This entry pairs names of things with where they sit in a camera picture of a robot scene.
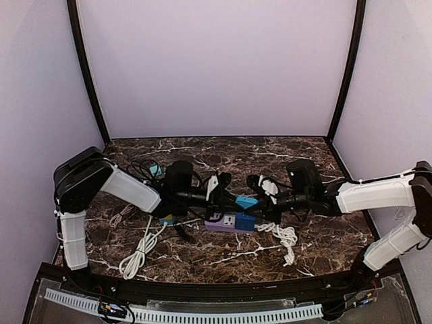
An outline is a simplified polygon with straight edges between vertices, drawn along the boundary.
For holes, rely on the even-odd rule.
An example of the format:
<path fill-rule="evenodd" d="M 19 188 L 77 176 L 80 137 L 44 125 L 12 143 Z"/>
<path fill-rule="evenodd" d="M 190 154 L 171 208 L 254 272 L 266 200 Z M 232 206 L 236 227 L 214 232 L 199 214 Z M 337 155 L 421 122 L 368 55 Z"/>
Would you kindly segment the dark blue cube adapter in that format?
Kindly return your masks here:
<path fill-rule="evenodd" d="M 245 213 L 236 213 L 234 228 L 239 233 L 253 233 L 256 219 Z"/>

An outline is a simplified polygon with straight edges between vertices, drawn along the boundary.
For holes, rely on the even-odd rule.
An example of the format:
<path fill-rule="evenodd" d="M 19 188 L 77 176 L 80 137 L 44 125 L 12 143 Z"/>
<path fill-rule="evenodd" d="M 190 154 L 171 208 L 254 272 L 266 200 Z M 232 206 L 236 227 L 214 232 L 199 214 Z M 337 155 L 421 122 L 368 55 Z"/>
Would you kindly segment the teal small charger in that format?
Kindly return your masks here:
<path fill-rule="evenodd" d="M 160 165 L 153 164 L 149 167 L 149 171 L 153 177 L 158 177 L 163 174 L 163 169 Z"/>

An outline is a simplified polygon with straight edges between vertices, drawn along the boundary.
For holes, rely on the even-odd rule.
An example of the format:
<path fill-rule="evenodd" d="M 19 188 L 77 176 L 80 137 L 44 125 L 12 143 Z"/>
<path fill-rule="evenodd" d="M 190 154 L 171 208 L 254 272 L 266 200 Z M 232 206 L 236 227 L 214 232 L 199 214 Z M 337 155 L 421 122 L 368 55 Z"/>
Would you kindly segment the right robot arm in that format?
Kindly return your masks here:
<path fill-rule="evenodd" d="M 369 211 L 380 238 L 361 252 L 359 265 L 370 272 L 431 239 L 431 165 L 426 161 L 369 180 L 324 182 L 309 159 L 290 162 L 286 170 L 290 180 L 286 190 L 269 176 L 248 176 L 246 183 L 259 196 L 249 213 L 277 221 L 288 211 L 309 210 L 329 217 Z"/>

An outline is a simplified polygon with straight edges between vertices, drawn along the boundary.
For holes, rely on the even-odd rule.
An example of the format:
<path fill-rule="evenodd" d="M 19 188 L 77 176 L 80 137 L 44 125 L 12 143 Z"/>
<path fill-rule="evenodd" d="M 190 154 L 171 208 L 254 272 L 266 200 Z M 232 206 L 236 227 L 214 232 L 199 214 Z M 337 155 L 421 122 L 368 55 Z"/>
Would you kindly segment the purple power strip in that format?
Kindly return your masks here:
<path fill-rule="evenodd" d="M 239 233 L 235 230 L 235 219 L 236 213 L 226 213 L 221 219 L 220 214 L 215 213 L 211 218 L 212 220 L 218 220 L 218 222 L 205 222 L 205 229 L 213 232 L 231 232 Z"/>

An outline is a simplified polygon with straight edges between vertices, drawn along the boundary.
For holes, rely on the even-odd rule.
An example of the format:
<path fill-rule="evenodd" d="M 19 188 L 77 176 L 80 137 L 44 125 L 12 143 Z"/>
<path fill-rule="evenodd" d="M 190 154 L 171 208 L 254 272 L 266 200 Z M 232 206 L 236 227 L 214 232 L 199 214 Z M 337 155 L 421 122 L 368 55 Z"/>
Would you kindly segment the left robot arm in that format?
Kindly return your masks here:
<path fill-rule="evenodd" d="M 236 197 L 227 191 L 230 173 L 209 179 L 195 172 L 188 161 L 174 161 L 162 178 L 140 179 L 118 167 L 95 146 L 61 164 L 53 174 L 57 227 L 65 263 L 72 271 L 88 266 L 86 212 L 99 192 L 106 192 L 156 218 L 179 215 L 193 208 L 205 209 L 204 220 L 218 213 L 239 211 Z"/>

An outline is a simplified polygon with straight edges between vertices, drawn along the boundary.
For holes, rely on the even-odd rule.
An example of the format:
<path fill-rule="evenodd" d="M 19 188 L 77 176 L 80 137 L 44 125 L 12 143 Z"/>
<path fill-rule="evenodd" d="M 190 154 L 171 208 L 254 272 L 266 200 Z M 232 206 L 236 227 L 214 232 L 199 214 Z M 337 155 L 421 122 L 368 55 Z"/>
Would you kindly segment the black power adapter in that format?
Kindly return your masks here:
<path fill-rule="evenodd" d="M 192 237 L 186 232 L 186 230 L 180 224 L 180 220 L 188 216 L 188 207 L 181 207 L 179 210 L 173 213 L 173 228 L 177 232 L 178 236 L 186 242 L 190 242 Z"/>

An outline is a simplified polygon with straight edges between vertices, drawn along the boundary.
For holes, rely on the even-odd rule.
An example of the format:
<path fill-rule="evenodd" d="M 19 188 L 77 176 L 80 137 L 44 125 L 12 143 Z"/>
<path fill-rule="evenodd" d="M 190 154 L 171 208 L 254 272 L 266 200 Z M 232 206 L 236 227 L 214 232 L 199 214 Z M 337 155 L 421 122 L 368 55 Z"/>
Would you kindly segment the teal power strip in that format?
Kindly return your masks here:
<path fill-rule="evenodd" d="M 175 222 L 176 222 L 176 217 L 172 214 L 159 219 L 159 223 L 161 225 L 166 225 L 166 226 L 173 225 Z"/>

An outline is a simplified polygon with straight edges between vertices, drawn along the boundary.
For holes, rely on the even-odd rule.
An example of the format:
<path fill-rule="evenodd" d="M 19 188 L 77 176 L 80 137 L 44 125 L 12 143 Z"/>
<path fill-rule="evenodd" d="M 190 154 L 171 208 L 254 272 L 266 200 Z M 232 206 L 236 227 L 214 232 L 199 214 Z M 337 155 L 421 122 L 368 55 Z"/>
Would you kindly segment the blue small charger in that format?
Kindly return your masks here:
<path fill-rule="evenodd" d="M 255 206 L 259 201 L 255 198 L 238 196 L 236 198 L 236 204 L 241 206 L 243 209 L 247 209 Z"/>

